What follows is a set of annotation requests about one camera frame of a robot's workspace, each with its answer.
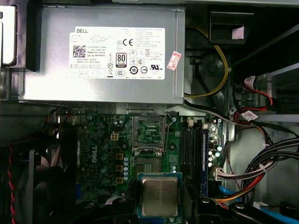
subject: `white label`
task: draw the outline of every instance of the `white label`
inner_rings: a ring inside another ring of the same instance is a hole
[[[242,117],[244,117],[247,121],[255,120],[258,118],[258,116],[251,112],[251,111],[246,111],[244,113],[241,113]]]
[[[165,29],[76,27],[68,77],[165,79]]]
[[[256,78],[255,76],[249,76],[244,80],[245,85],[252,90],[254,90],[253,83],[255,78]]]

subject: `qr code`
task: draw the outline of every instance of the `qr code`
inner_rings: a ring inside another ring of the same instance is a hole
[[[74,45],[73,57],[85,57],[86,45]]]

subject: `chip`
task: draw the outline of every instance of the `chip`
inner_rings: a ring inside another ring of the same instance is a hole
[[[122,177],[116,177],[115,182],[116,183],[123,183],[123,178]]]
[[[177,216],[177,194],[177,177],[144,176],[142,178],[142,216]]]

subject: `barcode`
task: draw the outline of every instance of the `barcode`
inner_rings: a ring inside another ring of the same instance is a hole
[[[248,116],[248,117],[250,117],[250,118],[252,118],[252,117],[254,117],[255,115],[254,114],[252,114],[252,113],[246,113],[246,115]]]
[[[86,45],[74,45],[73,57],[85,57]]]

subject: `cable bundle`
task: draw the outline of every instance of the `cable bundle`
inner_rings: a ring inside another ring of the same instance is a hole
[[[224,203],[245,194],[251,192],[254,187],[261,181],[265,175],[265,171],[268,171],[275,167],[275,165],[282,160],[287,160],[290,158],[299,160],[299,153],[280,151],[281,149],[286,149],[290,147],[299,146],[299,138],[293,138],[288,140],[283,140],[277,142],[269,147],[263,149],[248,165],[245,174],[243,175],[228,175],[221,174],[222,178],[232,180],[242,180],[241,190],[229,195],[225,198],[216,199],[219,203]]]

